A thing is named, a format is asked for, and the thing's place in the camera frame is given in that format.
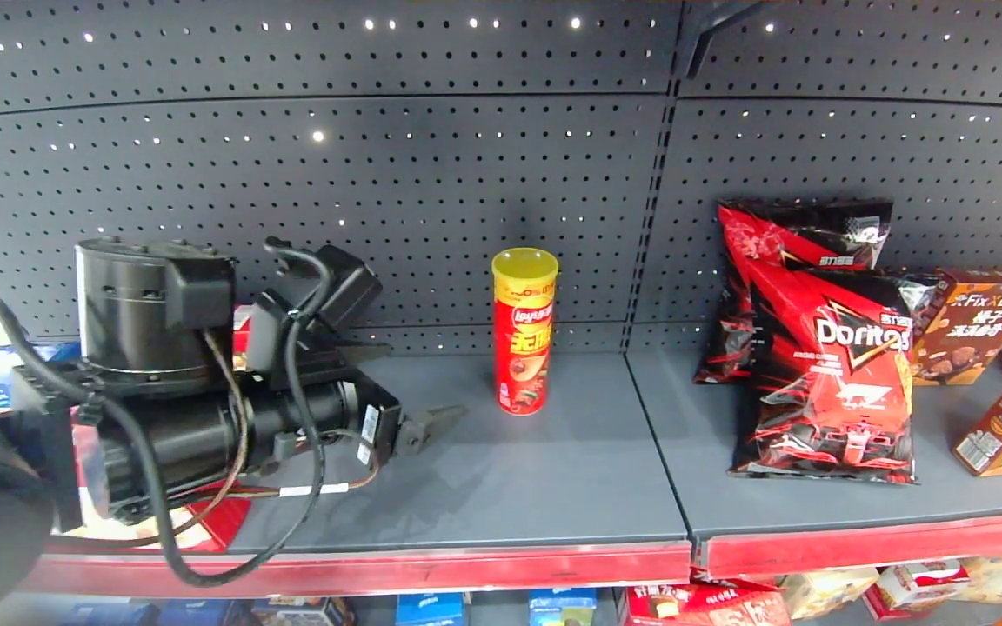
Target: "red box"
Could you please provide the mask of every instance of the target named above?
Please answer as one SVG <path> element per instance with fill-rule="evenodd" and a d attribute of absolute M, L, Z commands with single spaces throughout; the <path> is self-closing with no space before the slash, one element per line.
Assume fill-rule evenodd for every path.
<path fill-rule="evenodd" d="M 647 585 L 624 590 L 622 626 L 791 626 L 788 607 L 775 587 L 738 582 L 720 585 Z"/>
<path fill-rule="evenodd" d="M 912 613 L 910 610 L 892 609 L 892 607 L 887 606 L 887 599 L 880 591 L 880 587 L 875 585 L 868 587 L 868 591 L 862 597 L 864 598 L 864 606 L 868 607 L 868 613 L 872 614 L 872 619 L 875 622 L 888 622 L 891 619 L 918 619 L 930 613 L 930 611 Z"/>

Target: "doritos bag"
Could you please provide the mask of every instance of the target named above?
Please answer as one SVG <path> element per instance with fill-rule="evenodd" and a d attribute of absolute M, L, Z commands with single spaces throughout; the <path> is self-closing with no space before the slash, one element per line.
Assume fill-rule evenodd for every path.
<path fill-rule="evenodd" d="M 718 221 L 728 255 L 718 320 L 695 382 L 748 379 L 753 305 L 744 265 L 871 269 L 892 219 L 887 199 L 838 202 L 720 201 Z"/>
<path fill-rule="evenodd" d="M 872 272 L 747 265 L 755 428 L 733 472 L 915 481 L 914 310 L 933 286 Z"/>

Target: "red chip can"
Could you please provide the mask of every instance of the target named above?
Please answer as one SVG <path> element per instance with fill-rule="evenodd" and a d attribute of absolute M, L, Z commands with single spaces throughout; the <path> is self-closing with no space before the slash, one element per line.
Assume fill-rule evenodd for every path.
<path fill-rule="evenodd" d="M 559 260 L 514 247 L 493 257 L 493 356 L 498 405 L 514 416 L 548 399 L 548 360 Z"/>

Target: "white label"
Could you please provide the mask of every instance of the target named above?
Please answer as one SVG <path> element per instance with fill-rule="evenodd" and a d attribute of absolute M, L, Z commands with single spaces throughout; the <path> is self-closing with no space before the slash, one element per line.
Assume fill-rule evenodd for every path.
<path fill-rule="evenodd" d="M 378 433 L 378 408 L 366 406 L 366 421 L 362 423 L 362 439 L 373 444 L 373 436 Z M 359 444 L 359 461 L 363 465 L 370 465 L 370 449 Z"/>
<path fill-rule="evenodd" d="M 990 432 L 971 432 L 958 445 L 958 454 L 975 471 L 984 471 L 999 450 L 999 440 Z"/>

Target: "perforated metal panel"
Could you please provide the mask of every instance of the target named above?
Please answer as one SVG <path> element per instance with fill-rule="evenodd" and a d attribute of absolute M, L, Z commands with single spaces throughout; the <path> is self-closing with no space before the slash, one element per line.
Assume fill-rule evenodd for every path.
<path fill-rule="evenodd" d="M 715 311 L 715 201 L 886 195 L 883 264 L 1002 265 L 1002 107 L 866 100 L 679 100 L 637 322 Z"/>
<path fill-rule="evenodd" d="M 385 295 L 362 326 L 486 325 L 490 257 L 562 264 L 560 321 L 624 321 L 663 99 L 164 102 L 0 115 L 0 295 L 76 330 L 72 245 L 184 237 L 270 286 L 268 234 L 335 242 Z"/>
<path fill-rule="evenodd" d="M 558 353 L 619 353 L 623 350 L 623 322 L 556 324 L 551 348 Z M 347 336 L 382 342 L 406 357 L 482 354 L 493 350 L 493 327 L 484 326 L 355 329 Z"/>
<path fill-rule="evenodd" d="M 1002 103 L 1002 3 L 797 0 L 715 33 L 679 95 Z"/>
<path fill-rule="evenodd" d="M 667 88 L 678 3 L 0 3 L 0 112 L 282 95 Z"/>

